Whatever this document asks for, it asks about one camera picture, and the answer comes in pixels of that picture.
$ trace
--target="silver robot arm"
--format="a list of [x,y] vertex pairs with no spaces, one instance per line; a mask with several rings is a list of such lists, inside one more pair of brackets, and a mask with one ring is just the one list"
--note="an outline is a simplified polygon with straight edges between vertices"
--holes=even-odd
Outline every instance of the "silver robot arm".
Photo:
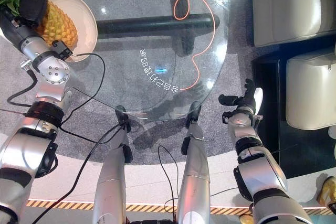
[[222,105],[237,106],[223,113],[223,123],[228,124],[238,155],[234,175],[239,191],[254,203],[255,224],[312,224],[303,208],[286,195],[286,177],[255,131],[262,119],[256,112],[256,103],[258,111],[261,101],[255,99],[260,90],[256,92],[251,80],[246,82],[244,97],[219,97]]
[[61,59],[71,54],[61,41],[50,49],[8,10],[0,15],[4,37],[27,57],[24,69],[31,64],[43,77],[36,100],[0,148],[0,223],[8,224],[20,221],[34,179],[49,174],[55,161],[54,140],[70,105],[73,73]]

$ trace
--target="yellow black striped tape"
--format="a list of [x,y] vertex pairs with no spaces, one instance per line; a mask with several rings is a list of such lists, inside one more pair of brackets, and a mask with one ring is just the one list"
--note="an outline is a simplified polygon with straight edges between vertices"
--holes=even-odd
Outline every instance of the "yellow black striped tape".
[[[49,200],[35,200],[30,199],[27,203],[27,207],[49,207],[54,201]],[[69,210],[92,210],[92,202],[77,202],[77,201],[61,201],[54,208],[58,209],[69,209]],[[163,205],[136,205],[136,204],[126,204],[126,211],[128,212],[173,212],[173,206]],[[328,208],[307,208],[305,209],[309,215],[332,215],[332,211]],[[251,215],[248,208],[236,207],[236,208],[223,208],[223,207],[212,207],[210,209],[210,214],[212,215]]]

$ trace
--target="white floor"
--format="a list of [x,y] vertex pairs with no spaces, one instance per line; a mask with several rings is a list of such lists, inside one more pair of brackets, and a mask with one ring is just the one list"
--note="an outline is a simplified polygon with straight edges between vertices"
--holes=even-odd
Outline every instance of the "white floor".
[[[6,135],[0,133],[0,144]],[[237,166],[237,155],[234,151],[209,157],[209,171],[211,175],[211,194],[236,187],[233,169]],[[56,200],[66,193],[73,185],[82,160],[58,155],[58,168],[43,178],[36,179],[31,191],[31,199]],[[96,183],[101,170],[101,163],[88,162],[75,191],[67,198],[72,201],[93,201]],[[178,163],[179,186],[182,182],[185,162]],[[176,167],[175,164],[164,165],[176,195]],[[325,178],[336,174],[336,168],[300,176],[288,180],[288,194],[304,207],[319,206],[315,197],[317,190]],[[128,204],[163,204],[171,198],[167,178],[160,165],[127,165],[125,167],[125,181]],[[220,207],[248,207],[249,202],[240,194],[238,189],[230,190],[211,198],[212,206]]]

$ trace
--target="chinese characters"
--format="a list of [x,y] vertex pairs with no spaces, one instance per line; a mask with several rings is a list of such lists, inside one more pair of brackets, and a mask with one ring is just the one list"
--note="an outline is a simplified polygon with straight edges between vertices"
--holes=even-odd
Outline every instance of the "chinese characters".
[[152,83],[155,83],[156,86],[166,91],[171,90],[173,93],[178,92],[179,90],[178,86],[174,86],[171,83],[165,82],[164,80],[156,76],[156,73],[153,73],[152,68],[149,66],[149,63],[147,60],[147,53],[144,48],[140,49],[140,62],[143,67],[143,71],[149,77]]

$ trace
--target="glass tabletop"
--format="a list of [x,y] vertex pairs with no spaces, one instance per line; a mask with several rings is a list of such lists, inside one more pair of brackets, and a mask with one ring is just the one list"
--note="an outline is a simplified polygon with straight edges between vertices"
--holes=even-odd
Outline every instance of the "glass tabletop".
[[[83,1],[98,27],[93,52],[106,64],[95,99],[150,120],[183,117],[206,99],[226,54],[229,0]],[[101,60],[69,64],[80,80],[76,88],[92,96]]]

